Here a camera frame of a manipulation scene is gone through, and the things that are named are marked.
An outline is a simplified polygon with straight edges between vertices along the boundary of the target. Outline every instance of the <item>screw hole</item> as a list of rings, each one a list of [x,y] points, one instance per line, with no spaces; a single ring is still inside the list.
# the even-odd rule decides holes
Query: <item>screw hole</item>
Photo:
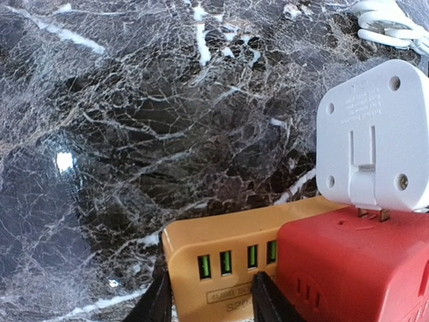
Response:
[[[329,176],[328,180],[326,181],[326,184],[328,185],[328,188],[332,188],[335,185],[335,179],[333,176]]]
[[[329,103],[328,109],[326,109],[326,112],[328,112],[328,114],[331,115],[332,113],[334,113],[334,110],[335,110],[334,104]]]
[[[404,191],[408,187],[408,177],[405,174],[400,174],[396,178],[396,189]]]
[[[390,89],[395,92],[401,87],[401,80],[398,76],[394,76],[390,79],[389,82]]]

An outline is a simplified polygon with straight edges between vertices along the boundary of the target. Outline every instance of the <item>red power strip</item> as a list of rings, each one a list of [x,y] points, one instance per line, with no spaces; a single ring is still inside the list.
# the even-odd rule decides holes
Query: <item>red power strip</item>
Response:
[[[307,322],[429,321],[429,216],[354,207],[285,224],[277,284]]]

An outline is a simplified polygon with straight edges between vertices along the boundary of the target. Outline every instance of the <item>white plug adapter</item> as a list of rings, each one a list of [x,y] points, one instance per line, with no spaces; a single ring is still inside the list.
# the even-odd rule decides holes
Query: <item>white plug adapter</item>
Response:
[[[362,209],[429,205],[429,79],[387,61],[331,89],[317,112],[316,181]]]

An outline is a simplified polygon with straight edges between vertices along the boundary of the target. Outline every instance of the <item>plug prong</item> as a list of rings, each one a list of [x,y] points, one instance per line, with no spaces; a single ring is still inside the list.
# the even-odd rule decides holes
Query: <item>plug prong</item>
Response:
[[[380,210],[380,222],[383,223],[390,219],[390,211],[387,209]]]
[[[368,215],[368,210],[366,209],[358,208],[357,210],[359,211],[359,218]]]

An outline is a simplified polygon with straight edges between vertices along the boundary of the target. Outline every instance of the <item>plug adapter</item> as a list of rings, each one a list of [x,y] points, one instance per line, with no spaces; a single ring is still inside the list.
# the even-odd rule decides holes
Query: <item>plug adapter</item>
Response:
[[[285,224],[276,284],[307,322],[429,321],[429,216],[347,207]]]
[[[181,322],[253,316],[253,275],[274,278],[277,232],[285,223],[345,207],[314,197],[266,208],[175,221],[162,234]]]
[[[336,203],[429,205],[429,78],[389,60],[331,89],[317,112],[316,181]]]

